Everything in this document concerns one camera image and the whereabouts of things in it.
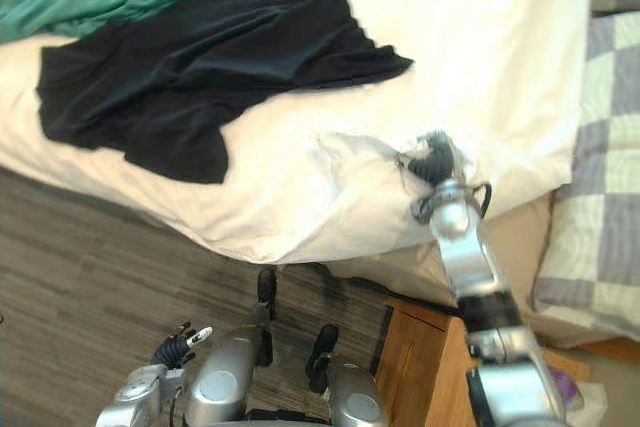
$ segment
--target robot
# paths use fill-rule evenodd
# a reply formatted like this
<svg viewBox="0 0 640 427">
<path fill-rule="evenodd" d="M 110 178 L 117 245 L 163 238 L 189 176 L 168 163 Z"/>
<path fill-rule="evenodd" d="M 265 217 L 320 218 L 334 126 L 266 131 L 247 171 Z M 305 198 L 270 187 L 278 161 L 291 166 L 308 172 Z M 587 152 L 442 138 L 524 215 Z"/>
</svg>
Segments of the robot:
<svg viewBox="0 0 640 427">
<path fill-rule="evenodd" d="M 413 217 L 428 225 L 439 244 L 451 291 L 467 329 L 472 356 L 482 363 L 467 374 L 469 395 L 480 427 L 567 426 L 562 398 L 533 332 L 520 316 L 506 276 L 483 232 L 482 218 L 491 198 L 488 183 L 465 184 L 457 150 L 443 133 L 426 138 L 421 158 L 398 155 L 398 164 L 431 186 L 416 200 Z M 482 205 L 476 194 L 484 188 Z M 207 358 L 188 389 L 186 427 L 312 427 L 322 422 L 303 414 L 277 411 L 246 413 L 246 397 L 255 366 L 272 360 L 269 323 L 275 318 L 276 278 L 264 269 L 258 278 L 258 302 L 246 324 L 229 332 Z M 187 331 L 169 337 L 151 362 L 132 372 L 105 408 L 96 427 L 151 427 L 163 405 L 187 392 L 184 363 L 190 350 L 210 334 Z M 323 327 L 306 373 L 310 388 L 328 392 L 334 427 L 386 427 L 386 409 L 371 374 L 333 349 L 338 329 Z"/>
</svg>

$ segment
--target white fabric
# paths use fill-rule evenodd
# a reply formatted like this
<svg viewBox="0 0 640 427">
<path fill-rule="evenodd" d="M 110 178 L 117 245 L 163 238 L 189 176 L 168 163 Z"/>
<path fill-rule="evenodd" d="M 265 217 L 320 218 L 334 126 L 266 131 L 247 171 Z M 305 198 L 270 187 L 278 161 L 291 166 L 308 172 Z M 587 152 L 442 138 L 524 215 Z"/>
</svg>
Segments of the white fabric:
<svg viewBox="0 0 640 427">
<path fill-rule="evenodd" d="M 378 44 L 416 60 L 379 85 L 279 95 L 223 130 L 223 185 L 184 184 L 122 154 L 43 137 L 34 92 L 40 36 L 0 46 L 0 164 L 145 211 L 252 262 L 329 260 L 424 242 L 408 214 L 423 189 L 370 144 L 444 128 L 495 187 L 491 214 L 570 180 L 587 0 L 350 0 Z"/>
</svg>

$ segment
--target black cable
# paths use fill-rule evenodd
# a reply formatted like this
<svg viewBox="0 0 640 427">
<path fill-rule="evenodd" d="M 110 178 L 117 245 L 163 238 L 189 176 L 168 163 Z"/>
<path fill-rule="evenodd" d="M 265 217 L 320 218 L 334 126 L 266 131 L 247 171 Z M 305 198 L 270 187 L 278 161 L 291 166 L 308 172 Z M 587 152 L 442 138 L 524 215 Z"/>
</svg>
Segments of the black cable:
<svg viewBox="0 0 640 427">
<path fill-rule="evenodd" d="M 173 417 L 176 413 L 176 400 L 178 400 L 178 397 L 180 397 L 180 395 L 182 395 L 182 387 L 178 387 L 178 390 L 176 390 L 176 395 L 173 396 L 171 407 L 169 407 L 169 427 L 175 427 L 175 424 L 173 423 Z"/>
<path fill-rule="evenodd" d="M 482 201 L 482 206 L 480 207 L 480 215 L 484 219 L 487 210 L 489 209 L 489 204 L 491 203 L 491 193 L 493 192 L 493 188 L 489 182 L 483 182 L 482 184 L 473 188 L 473 193 L 475 194 L 481 188 L 484 187 L 484 200 Z"/>
</svg>

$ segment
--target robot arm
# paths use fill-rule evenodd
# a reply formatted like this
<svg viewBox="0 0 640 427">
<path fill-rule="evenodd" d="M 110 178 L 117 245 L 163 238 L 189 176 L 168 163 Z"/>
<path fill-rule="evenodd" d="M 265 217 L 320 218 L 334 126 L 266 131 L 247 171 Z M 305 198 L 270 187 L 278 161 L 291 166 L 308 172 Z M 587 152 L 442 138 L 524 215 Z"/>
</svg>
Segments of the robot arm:
<svg viewBox="0 0 640 427">
<path fill-rule="evenodd" d="M 448 175 L 429 179 L 435 188 L 414 203 L 412 213 L 429 225 L 439 244 L 467 329 L 469 351 L 483 361 L 467 375 L 476 420 L 481 427 L 566 425 L 564 403 L 542 350 L 523 323 L 507 278 L 486 241 L 481 221 L 488 199 L 480 207 L 474 197 L 478 188 L 464 185 L 456 169 L 455 147 L 446 136 L 432 137 L 429 145 L 438 154 L 435 170 Z M 449 167 L 443 167 L 442 158 L 451 163 Z M 429 161 L 412 161 L 406 167 L 416 175 L 433 172 L 425 168 Z"/>
<path fill-rule="evenodd" d="M 190 326 L 183 324 L 158 347 L 149 365 L 129 374 L 113 404 L 100 413 L 96 427 L 149 427 L 162 413 L 162 406 L 186 390 L 182 365 L 193 358 L 191 348 L 213 332 L 211 327 L 187 331 Z"/>
</svg>

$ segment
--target checkered pillowcase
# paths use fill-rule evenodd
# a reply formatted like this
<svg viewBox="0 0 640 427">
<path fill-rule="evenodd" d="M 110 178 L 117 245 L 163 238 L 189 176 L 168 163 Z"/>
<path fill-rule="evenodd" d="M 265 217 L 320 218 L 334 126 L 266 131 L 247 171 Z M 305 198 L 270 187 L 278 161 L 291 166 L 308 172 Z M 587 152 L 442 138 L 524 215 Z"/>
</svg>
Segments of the checkered pillowcase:
<svg viewBox="0 0 640 427">
<path fill-rule="evenodd" d="M 573 182 L 556 193 L 534 301 L 640 340 L 640 13 L 592 21 Z"/>
</svg>

